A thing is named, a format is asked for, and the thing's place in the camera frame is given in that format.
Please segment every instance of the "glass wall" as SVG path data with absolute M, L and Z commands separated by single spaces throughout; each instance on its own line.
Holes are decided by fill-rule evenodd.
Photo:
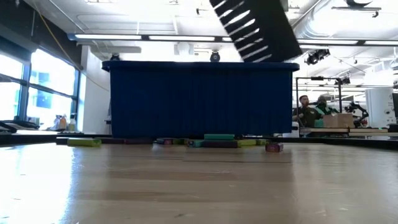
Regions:
M 18 115 L 20 92 L 18 83 L 0 83 L 0 121 L 12 120 Z
M 32 54 L 31 64 L 0 53 L 0 76 L 0 121 L 18 116 L 48 129 L 56 115 L 69 118 L 77 110 L 78 72 L 43 50 Z
M 75 68 L 52 55 L 37 50 L 32 54 L 30 82 L 73 95 Z
M 0 54 L 0 75 L 6 77 L 0 82 L 0 120 L 12 120 L 18 115 L 21 95 L 21 84 L 18 81 L 22 80 L 23 69 L 24 65 L 19 61 Z

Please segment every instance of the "blue backdrop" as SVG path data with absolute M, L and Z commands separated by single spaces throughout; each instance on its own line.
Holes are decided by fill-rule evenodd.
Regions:
M 103 62 L 116 138 L 287 133 L 292 63 Z

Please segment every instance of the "red object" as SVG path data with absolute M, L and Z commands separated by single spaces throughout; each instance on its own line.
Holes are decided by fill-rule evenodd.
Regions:
M 284 150 L 284 145 L 282 143 L 269 143 L 266 146 L 267 152 L 282 152 Z

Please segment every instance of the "white wall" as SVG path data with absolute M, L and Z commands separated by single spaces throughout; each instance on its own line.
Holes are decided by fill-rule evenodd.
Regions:
M 81 65 L 84 71 L 80 78 L 77 127 L 85 134 L 108 134 L 104 120 L 108 117 L 111 96 L 110 76 L 101 69 L 101 64 L 90 47 L 83 46 Z

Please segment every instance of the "ceiling light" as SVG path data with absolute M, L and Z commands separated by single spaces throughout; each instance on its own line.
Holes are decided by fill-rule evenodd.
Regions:
M 140 35 L 76 34 L 75 37 L 96 40 L 141 40 Z
M 229 24 L 232 24 L 240 19 L 242 19 L 243 17 L 247 16 L 250 13 L 250 10 L 247 10 L 246 12 L 236 16 L 235 18 L 231 19 L 231 21 L 229 22 Z
M 398 46 L 398 40 L 367 40 L 365 45 L 396 45 Z
M 85 0 L 88 4 L 92 3 L 118 3 L 119 0 Z
M 150 40 L 174 40 L 174 41 L 214 41 L 214 37 L 195 37 L 195 36 L 149 36 Z
M 310 44 L 310 45 L 317 45 L 317 44 L 325 44 L 325 45 L 349 45 L 349 44 L 357 44 L 357 40 L 320 40 L 320 39 L 298 39 L 299 44 Z
M 329 49 L 328 46 L 322 45 L 300 45 L 301 49 Z
M 223 37 L 223 41 L 232 42 L 232 39 L 230 37 Z

